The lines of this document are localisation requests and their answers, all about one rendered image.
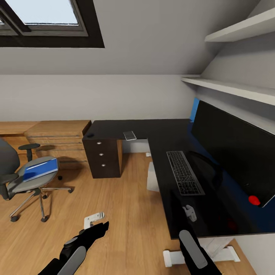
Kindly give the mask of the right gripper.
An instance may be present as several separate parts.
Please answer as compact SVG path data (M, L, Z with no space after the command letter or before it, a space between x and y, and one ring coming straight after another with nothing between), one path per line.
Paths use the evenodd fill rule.
M183 207L181 206L181 202L180 200L175 196L175 193L173 192L173 190L170 190L170 198L172 201L170 201L170 205L172 208L172 214L174 217L174 222L178 219L178 218L185 218L188 220L187 215L183 209Z

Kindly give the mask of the monitor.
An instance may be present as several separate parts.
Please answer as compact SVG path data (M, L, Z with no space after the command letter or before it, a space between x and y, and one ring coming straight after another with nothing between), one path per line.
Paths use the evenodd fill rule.
M251 204L263 208L275 197L275 134L200 100L191 134L219 163L219 168L249 196Z

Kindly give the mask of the keyboard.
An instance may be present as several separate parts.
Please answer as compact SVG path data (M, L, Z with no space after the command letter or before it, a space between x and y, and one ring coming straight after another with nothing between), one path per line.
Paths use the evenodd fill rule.
M203 195L205 192L189 165L183 151L166 152L181 196Z

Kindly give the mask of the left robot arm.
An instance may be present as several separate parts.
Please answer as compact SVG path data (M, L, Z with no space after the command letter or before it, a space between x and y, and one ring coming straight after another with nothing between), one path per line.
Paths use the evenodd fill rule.
M86 257L86 252L95 239L105 235L109 227L109 221L97 225L92 222L105 217L103 212L96 213L84 219L84 229L79 235L73 237L64 244L60 258L54 258L38 275L73 275Z

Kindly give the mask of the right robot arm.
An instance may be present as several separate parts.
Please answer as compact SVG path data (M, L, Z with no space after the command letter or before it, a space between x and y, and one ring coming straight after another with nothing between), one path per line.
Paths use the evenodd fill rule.
M199 244L193 227L188 223L187 217L192 221L197 219L194 208L190 205L182 207L173 190L170 190L170 198L176 231L180 239L180 249L191 275L222 275Z

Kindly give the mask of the swivel chair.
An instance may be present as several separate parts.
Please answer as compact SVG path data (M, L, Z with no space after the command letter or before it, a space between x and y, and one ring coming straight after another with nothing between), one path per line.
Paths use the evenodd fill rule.
M43 175L30 181L23 182L23 176L26 167L55 159L55 157L53 156L45 156L37 159L32 159L32 149L38 148L40 146L41 144L27 144L19 147L19 150L27 150L28 163L17 170L20 167L18 152L0 136L0 194L2 195L4 200L10 201L16 194L31 193L32 191L35 191L9 216L12 222L16 222L19 218L19 216L13 215L17 211L19 211L26 203L28 203L34 196L39 195L42 212L41 222L45 223L48 219L44 214L42 202L42 199L47 198L45 191L66 189L68 189L69 193L73 191L72 188L46 188L46 186L48 186L56 177L58 177L59 180L62 179L62 176L56 175L58 171L54 171L47 175ZM59 169L58 159L57 166Z

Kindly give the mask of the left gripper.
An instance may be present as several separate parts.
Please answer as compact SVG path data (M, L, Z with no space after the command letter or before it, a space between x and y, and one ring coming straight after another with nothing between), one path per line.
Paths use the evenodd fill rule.
M105 233L107 232L109 227L109 221L106 222L105 224L103 223L99 223L97 225L94 225L91 228L88 229L83 229L79 231L79 235L83 234L83 233L88 233L91 235L92 237L92 244L94 243L95 239L97 238L101 238L105 235Z

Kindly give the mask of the folder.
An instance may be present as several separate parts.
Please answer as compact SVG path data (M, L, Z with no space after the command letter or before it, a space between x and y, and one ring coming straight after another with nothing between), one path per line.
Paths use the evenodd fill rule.
M25 173L23 176L23 182L30 181L34 178L41 177L43 175L47 175L51 172L57 171L57 159L52 159L50 161L45 161L36 165L31 165L26 167Z

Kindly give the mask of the notebook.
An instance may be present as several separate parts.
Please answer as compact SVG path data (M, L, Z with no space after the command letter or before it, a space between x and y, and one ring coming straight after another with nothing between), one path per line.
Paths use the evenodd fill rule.
M125 135L127 141L131 141L131 140L135 140L136 139L136 136L135 136L135 134L134 134L133 131L124 132L124 135Z

